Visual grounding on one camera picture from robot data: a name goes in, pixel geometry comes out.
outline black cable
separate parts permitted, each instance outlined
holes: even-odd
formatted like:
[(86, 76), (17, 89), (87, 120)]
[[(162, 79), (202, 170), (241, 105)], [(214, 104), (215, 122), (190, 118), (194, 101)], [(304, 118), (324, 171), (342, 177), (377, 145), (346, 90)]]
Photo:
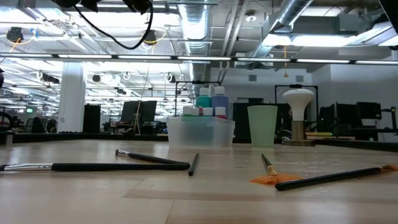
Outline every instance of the black cable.
[(328, 14), (328, 12), (330, 12), (330, 11), (331, 11), (332, 9), (334, 9), (334, 8), (337, 8), (337, 9), (340, 10), (341, 13), (344, 13), (344, 11), (343, 11), (340, 7), (338, 7), (338, 6), (333, 6), (333, 7), (331, 7), (329, 10), (327, 10), (326, 13), (324, 13), (323, 16), (326, 16), (326, 15)]
[(145, 34), (142, 36), (141, 40), (139, 40), (139, 42), (133, 46), (133, 47), (128, 47), (122, 43), (120, 43), (118, 40), (116, 40), (116, 38), (114, 38), (112, 35), (106, 33), (105, 31), (101, 30), (100, 28), (96, 27), (92, 22), (90, 22), (79, 10), (79, 8), (77, 8), (76, 6), (74, 6), (75, 10), (77, 13), (79, 13), (79, 15), (87, 22), (89, 23), (90, 26), (92, 26), (94, 29), (96, 29), (98, 32), (104, 34), (105, 36), (111, 38), (113, 41), (115, 41), (115, 43), (117, 43), (119, 46), (123, 47), (124, 49), (128, 49), (128, 50), (134, 50), (137, 47), (139, 47), (143, 41), (145, 41), (145, 38), (148, 36), (149, 32), (150, 32), (150, 27), (152, 26), (152, 20), (154, 18), (154, 6), (152, 5), (152, 3), (150, 1), (148, 1), (149, 3), (149, 11), (150, 11), (150, 16), (149, 16), (149, 22), (148, 22), (148, 27), (147, 30), (145, 31)]

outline lamp base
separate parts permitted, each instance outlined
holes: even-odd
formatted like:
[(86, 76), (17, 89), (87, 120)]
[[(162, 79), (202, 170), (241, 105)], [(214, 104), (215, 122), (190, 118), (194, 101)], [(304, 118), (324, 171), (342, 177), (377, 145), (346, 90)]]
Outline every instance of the lamp base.
[(282, 144), (285, 146), (315, 146), (314, 140), (283, 140)]

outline desk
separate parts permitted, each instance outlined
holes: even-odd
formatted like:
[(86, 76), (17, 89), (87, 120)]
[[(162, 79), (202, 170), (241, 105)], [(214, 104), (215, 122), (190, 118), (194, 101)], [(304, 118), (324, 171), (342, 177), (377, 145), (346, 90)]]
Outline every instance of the desk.
[(250, 184), (264, 175), (261, 153), (280, 172), (311, 177), (396, 164), (398, 154), (333, 146), (272, 148), (233, 144), (178, 149), (167, 142), (71, 140), (14, 144), (0, 164), (15, 161), (137, 162), (116, 149), (191, 162), (186, 171), (4, 172), (2, 223), (396, 223), (398, 172), (288, 192)]

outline wall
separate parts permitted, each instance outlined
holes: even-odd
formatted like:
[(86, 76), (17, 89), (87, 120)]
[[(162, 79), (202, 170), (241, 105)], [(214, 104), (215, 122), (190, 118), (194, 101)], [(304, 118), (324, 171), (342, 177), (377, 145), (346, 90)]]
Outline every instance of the wall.
[[(379, 65), (327, 65), (312, 73), (319, 86), (320, 106), (339, 103), (376, 102), (383, 108), (398, 107), (398, 68)], [(374, 125), (374, 121), (363, 120)], [(380, 128), (392, 127), (391, 114), (383, 113)], [(379, 135), (380, 141), (398, 141), (393, 134)]]
[[(288, 69), (288, 77), (284, 77), (285, 70), (280, 69), (266, 70), (257, 69), (253, 71), (248, 71), (246, 69), (236, 69), (231, 68), (228, 70), (223, 86), (226, 88), (226, 96), (229, 97), (230, 111), (232, 111), (232, 104), (237, 102), (238, 98), (263, 98), (264, 103), (274, 103), (275, 102), (275, 85), (291, 85), (291, 84), (301, 84), (301, 85), (312, 85), (312, 74), (307, 73), (305, 69)], [(212, 70), (213, 81), (217, 79), (218, 69)], [(256, 82), (249, 82), (249, 75), (257, 75)], [(304, 77), (304, 82), (296, 82), (296, 75), (302, 75)], [(289, 87), (278, 87), (277, 89), (277, 102), (285, 103), (283, 99), (283, 94), (289, 91)], [(311, 117), (316, 117), (316, 107), (315, 99), (310, 104), (309, 115)]]

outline white pillar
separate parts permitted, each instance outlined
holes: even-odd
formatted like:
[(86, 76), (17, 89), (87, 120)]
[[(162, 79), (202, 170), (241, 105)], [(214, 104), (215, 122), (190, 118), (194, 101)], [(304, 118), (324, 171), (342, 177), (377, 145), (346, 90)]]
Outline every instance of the white pillar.
[(58, 132), (83, 131), (86, 79), (82, 63), (63, 63)]

